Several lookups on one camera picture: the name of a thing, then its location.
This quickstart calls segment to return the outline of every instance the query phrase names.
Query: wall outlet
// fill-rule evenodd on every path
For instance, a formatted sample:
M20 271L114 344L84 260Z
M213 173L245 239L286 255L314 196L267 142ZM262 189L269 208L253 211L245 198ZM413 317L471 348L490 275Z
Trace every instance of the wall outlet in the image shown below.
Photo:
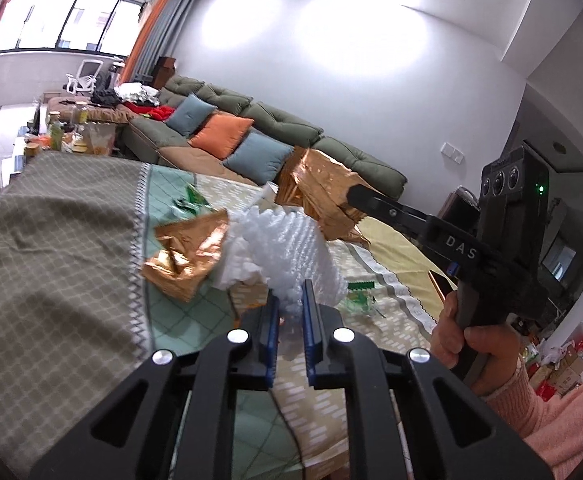
M454 148L449 142L445 142L441 148L441 153L448 156L456 164L460 164L465 159L465 154Z

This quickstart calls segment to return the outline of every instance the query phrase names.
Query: bubble wrap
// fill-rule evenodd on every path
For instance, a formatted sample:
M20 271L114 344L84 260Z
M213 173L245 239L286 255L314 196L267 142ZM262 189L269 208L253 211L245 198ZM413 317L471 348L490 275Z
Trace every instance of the bubble wrap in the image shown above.
M302 211L286 212L280 207L260 211L254 206L232 221L231 245L219 272L221 285L235 283L238 276L251 276L259 267L262 281L280 299L283 309L296 313L301 309L301 285L306 279L312 280L318 303L334 306L347 294L347 282L331 259L318 223Z

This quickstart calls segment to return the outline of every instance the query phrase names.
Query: blue pillow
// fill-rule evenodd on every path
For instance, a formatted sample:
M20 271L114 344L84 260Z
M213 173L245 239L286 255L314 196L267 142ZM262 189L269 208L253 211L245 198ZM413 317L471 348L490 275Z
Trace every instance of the blue pillow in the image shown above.
M189 94L164 124L183 137L191 137L213 110L216 110L214 105L198 99L194 94Z
M291 152L293 146L251 128L242 144L223 161L223 165L262 186L276 177Z

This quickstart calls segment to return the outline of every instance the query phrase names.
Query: yellow sheet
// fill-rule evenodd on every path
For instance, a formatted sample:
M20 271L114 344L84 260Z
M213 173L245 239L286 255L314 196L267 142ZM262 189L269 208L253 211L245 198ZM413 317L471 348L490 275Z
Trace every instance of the yellow sheet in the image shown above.
M375 218L363 219L358 228L371 242L369 251L376 261L393 272L398 280L409 288L423 308L438 321L443 302L436 293L428 272L445 275L429 258L422 254L407 238Z

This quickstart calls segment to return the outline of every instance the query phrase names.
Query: window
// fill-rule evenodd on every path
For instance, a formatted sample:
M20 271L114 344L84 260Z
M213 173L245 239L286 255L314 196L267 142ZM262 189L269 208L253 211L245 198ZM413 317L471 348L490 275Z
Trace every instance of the window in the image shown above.
M0 21L0 52L81 50L129 56L140 5L125 0L12 0Z

